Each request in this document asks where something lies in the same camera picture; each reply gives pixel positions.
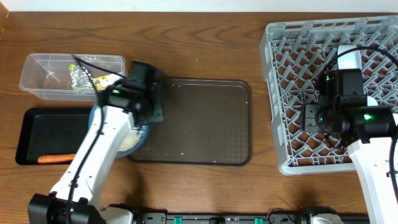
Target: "dark gray tray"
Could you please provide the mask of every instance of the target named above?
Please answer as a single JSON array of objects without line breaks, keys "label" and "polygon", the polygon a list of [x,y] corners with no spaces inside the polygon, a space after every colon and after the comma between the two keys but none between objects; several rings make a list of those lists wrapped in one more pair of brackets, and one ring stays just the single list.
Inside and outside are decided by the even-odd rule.
[{"label": "dark gray tray", "polygon": [[137,162],[243,166],[252,156],[252,99],[243,81],[168,79],[165,121],[153,124]]}]

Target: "green clip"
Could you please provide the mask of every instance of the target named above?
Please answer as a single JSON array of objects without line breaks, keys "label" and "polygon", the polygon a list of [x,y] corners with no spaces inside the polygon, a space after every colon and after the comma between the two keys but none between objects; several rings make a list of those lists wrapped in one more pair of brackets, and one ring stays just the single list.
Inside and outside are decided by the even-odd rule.
[{"label": "green clip", "polygon": [[182,224],[182,217],[174,217],[174,224]]},{"label": "green clip", "polygon": [[262,224],[262,218],[255,218],[254,219],[254,224]]}]

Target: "transparent plastic bin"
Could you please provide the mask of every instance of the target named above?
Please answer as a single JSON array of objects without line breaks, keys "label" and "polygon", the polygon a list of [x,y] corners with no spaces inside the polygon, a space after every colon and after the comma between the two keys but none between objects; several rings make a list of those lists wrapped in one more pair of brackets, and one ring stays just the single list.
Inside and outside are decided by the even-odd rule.
[{"label": "transparent plastic bin", "polygon": [[[354,170],[346,149],[332,148],[324,134],[300,131],[301,105],[317,103],[314,84],[339,45],[379,47],[398,58],[398,17],[277,22],[268,24],[262,36],[272,137],[279,171],[285,175]],[[397,67],[379,52],[362,50],[361,58],[364,92],[397,113]]]},{"label": "transparent plastic bin", "polygon": [[[126,76],[124,58],[117,55],[77,55],[101,68]],[[29,91],[43,100],[95,101],[90,90],[73,90],[69,72],[70,64],[76,65],[70,54],[30,54],[26,57],[19,88]],[[91,68],[93,77],[109,75]]]}]

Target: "blue bowl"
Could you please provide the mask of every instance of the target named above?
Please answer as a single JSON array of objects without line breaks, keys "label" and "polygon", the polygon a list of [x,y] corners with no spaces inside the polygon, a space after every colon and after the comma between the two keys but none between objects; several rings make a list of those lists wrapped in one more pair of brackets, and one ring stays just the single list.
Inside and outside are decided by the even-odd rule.
[{"label": "blue bowl", "polygon": [[[90,116],[88,117],[88,128],[90,128],[90,126],[91,126],[91,124],[93,122],[94,110],[95,110],[95,108],[97,106],[98,106],[97,103],[94,103],[93,107],[91,108]],[[150,131],[149,125],[141,126],[141,130],[140,131],[143,131],[144,134],[140,138],[139,142],[135,146],[133,146],[132,148],[130,148],[130,149],[126,150],[126,151],[118,152],[116,154],[116,158],[127,156],[127,155],[133,153],[135,150],[139,149],[143,145],[143,143],[145,142],[145,140],[148,138],[148,135],[149,135],[149,131]]]}]

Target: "clear plastic container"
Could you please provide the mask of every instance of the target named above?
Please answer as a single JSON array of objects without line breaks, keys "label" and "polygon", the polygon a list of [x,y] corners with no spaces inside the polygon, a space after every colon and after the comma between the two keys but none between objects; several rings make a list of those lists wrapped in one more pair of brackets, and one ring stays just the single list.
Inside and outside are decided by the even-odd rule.
[{"label": "clear plastic container", "polygon": [[[126,76],[124,58],[117,55],[77,55],[86,62]],[[76,65],[70,54],[30,54],[26,57],[19,88],[43,100],[95,101],[90,90],[74,90],[69,67]],[[109,75],[90,69],[93,78]]]}]

